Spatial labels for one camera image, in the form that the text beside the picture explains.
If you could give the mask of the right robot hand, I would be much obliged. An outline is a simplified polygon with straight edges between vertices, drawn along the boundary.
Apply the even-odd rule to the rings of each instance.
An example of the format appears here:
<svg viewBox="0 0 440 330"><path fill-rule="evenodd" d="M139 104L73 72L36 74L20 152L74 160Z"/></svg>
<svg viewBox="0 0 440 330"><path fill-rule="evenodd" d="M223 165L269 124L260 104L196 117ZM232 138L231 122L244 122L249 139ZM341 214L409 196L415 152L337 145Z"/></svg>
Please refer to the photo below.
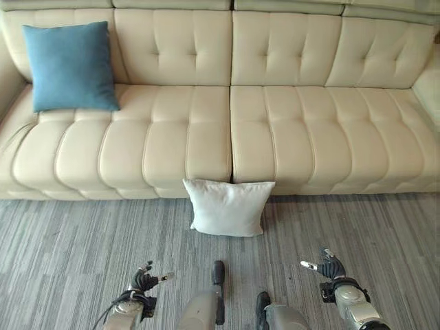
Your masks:
<svg viewBox="0 0 440 330"><path fill-rule="evenodd" d="M309 261L301 261L303 268L314 271L323 275L325 278L336 280L346 277L346 270L339 258L327 247L320 248L320 256L322 262L319 264Z"/></svg>

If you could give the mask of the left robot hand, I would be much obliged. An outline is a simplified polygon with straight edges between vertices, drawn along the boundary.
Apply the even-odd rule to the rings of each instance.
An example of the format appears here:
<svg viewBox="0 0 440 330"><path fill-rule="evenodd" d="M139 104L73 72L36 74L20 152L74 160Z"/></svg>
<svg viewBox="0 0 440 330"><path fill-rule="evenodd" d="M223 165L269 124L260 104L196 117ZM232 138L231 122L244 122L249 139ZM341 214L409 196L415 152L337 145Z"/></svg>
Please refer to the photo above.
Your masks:
<svg viewBox="0 0 440 330"><path fill-rule="evenodd" d="M153 261L147 261L146 264L139 266L135 274L132 276L129 290L145 293L159 284L170 280L174 276L174 273L170 272L164 275L154 276L150 274L152 269Z"/></svg>

